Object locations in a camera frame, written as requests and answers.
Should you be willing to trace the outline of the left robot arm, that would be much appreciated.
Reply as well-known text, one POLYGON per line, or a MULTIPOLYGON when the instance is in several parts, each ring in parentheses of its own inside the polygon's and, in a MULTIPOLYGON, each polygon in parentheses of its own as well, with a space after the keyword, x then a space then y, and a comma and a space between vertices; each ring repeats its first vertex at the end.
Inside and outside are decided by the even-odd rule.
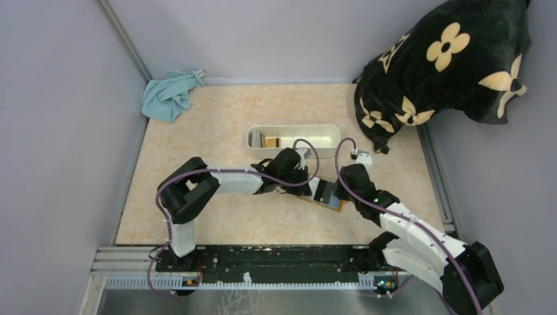
POLYGON ((285 148, 273 159, 244 168, 210 167, 193 157, 158 187, 156 206, 163 213, 168 230, 167 247, 176 257, 196 248, 194 220, 218 194, 259 195, 284 190, 293 196, 310 196, 310 175, 306 161, 316 151, 311 148, 285 148))

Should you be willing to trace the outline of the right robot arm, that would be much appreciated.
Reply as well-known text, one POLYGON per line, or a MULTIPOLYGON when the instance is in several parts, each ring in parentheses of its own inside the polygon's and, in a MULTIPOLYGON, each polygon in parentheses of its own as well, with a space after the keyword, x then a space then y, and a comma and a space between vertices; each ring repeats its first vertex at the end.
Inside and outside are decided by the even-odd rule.
POLYGON ((369 245, 378 264, 403 269, 430 285, 453 314, 481 314, 504 291, 484 244, 468 244, 435 229, 398 197, 376 189, 364 165, 335 169, 336 194, 384 229, 369 245))

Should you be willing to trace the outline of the orange leather card holder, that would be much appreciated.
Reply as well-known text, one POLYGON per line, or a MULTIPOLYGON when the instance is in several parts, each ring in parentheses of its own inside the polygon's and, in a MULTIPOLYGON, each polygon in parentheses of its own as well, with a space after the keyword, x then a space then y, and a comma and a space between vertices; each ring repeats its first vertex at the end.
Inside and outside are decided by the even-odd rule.
POLYGON ((309 196, 298 196, 298 199, 309 203, 317 204, 321 207, 340 212, 343 201, 335 196, 335 182, 330 182, 319 177, 313 178, 309 182, 311 194, 309 196))

